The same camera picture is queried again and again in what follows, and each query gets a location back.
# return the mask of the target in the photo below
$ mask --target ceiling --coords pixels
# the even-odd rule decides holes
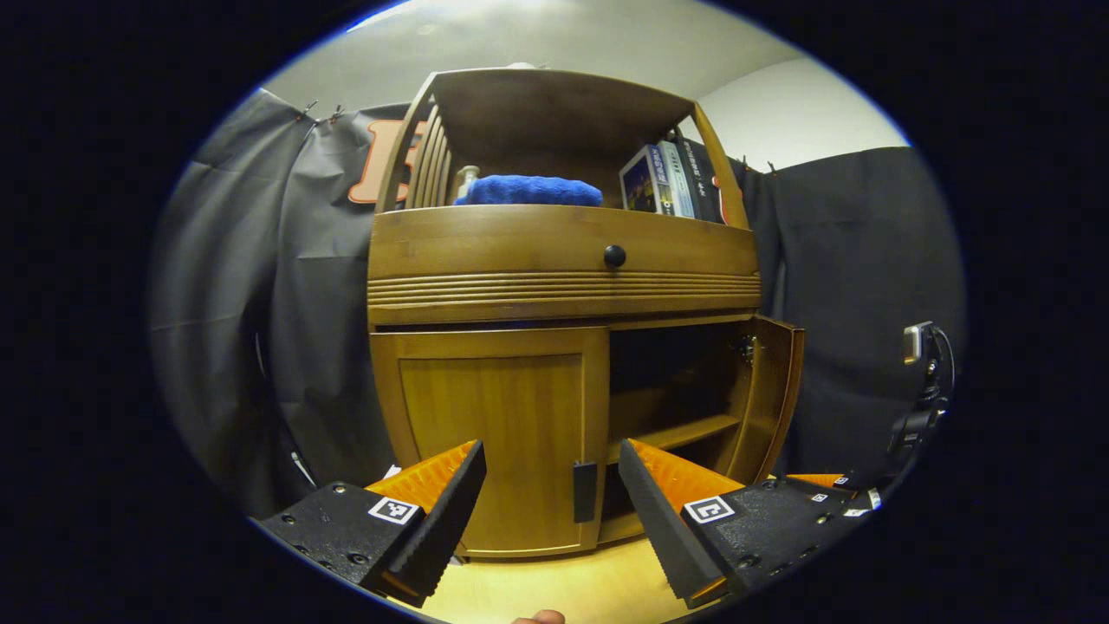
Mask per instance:
[[[694,0],[410,0],[303,54],[263,86],[315,116],[408,102],[428,73],[528,62],[696,99],[804,53]]]

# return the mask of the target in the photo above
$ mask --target drawer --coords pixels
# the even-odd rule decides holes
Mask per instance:
[[[754,234],[606,207],[466,205],[375,217],[372,326],[756,309]],[[625,254],[618,267],[604,249]]]

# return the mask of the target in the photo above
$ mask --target finger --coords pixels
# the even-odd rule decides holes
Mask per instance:
[[[531,616],[532,620],[541,624],[566,624],[566,616],[557,611],[545,608]]]

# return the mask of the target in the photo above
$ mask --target gray curtain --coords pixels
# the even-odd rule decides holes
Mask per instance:
[[[374,204],[348,193],[374,144],[369,124],[406,110],[298,120],[260,90],[200,147],[165,208],[150,284],[155,372],[197,462],[254,516],[314,489],[294,453],[319,485],[368,484],[395,462],[366,336]],[[777,469],[865,469],[919,391],[922,371],[901,365],[902,329],[933,320],[957,351],[965,342],[946,206],[908,147],[776,175],[732,167],[764,314],[807,331]]]

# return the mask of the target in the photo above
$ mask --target book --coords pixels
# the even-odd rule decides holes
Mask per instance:
[[[674,194],[674,212],[679,216],[695,218],[693,214],[693,197],[690,195],[689,181],[685,167],[682,165],[682,156],[678,153],[678,145],[671,141],[660,141],[659,149],[667,161],[667,170],[670,173],[670,186]]]
[[[724,224],[724,216],[720,209],[720,187],[716,185],[709,154],[702,153],[703,146],[694,146],[693,142],[684,136],[678,136],[675,141],[682,163],[685,165],[696,217]]]
[[[625,209],[674,213],[670,177],[658,145],[643,145],[620,170],[620,192]]]

